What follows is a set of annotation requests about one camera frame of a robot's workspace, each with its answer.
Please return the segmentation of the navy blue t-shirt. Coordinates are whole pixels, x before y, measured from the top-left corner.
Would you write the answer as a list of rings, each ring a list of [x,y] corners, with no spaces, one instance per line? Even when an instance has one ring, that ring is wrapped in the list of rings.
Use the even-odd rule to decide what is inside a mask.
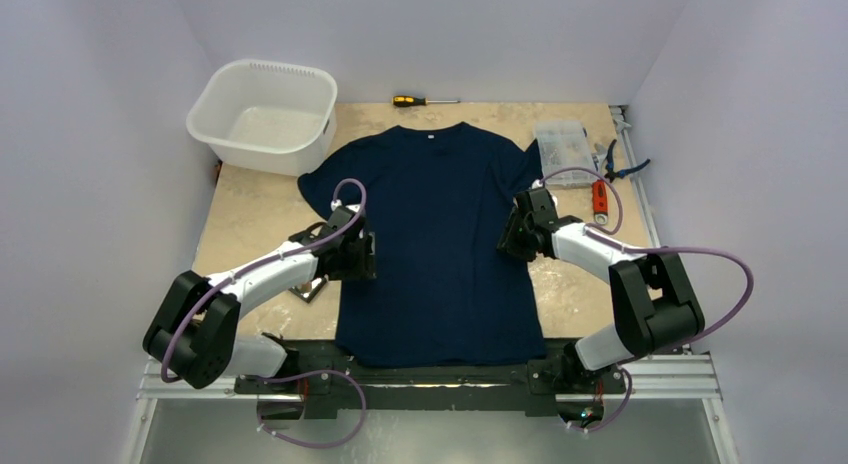
[[[363,203],[372,280],[344,282],[335,342],[370,367],[520,364],[545,355],[527,264],[500,252],[514,196],[542,175],[536,145],[459,123],[347,143],[298,190],[322,218]]]

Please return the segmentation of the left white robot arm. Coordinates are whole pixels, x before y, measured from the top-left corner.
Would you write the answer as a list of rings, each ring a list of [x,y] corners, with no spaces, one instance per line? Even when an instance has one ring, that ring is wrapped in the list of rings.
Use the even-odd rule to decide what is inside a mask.
[[[319,278],[376,276],[375,236],[360,205],[340,205],[325,222],[229,271],[177,275],[142,340],[165,383],[203,389],[222,376],[258,378],[272,392],[297,383],[298,366],[283,340],[265,333],[240,337],[240,321],[270,299]]]

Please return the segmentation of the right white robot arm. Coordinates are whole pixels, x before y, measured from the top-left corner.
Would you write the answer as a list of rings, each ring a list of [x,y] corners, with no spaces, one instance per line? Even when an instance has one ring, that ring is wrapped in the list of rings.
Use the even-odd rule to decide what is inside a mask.
[[[679,345],[705,328],[677,253],[630,249],[576,217],[559,216],[544,188],[515,195],[497,248],[525,262],[539,256],[566,262],[608,284],[612,324],[563,348],[560,373],[573,390],[584,391],[613,366]]]

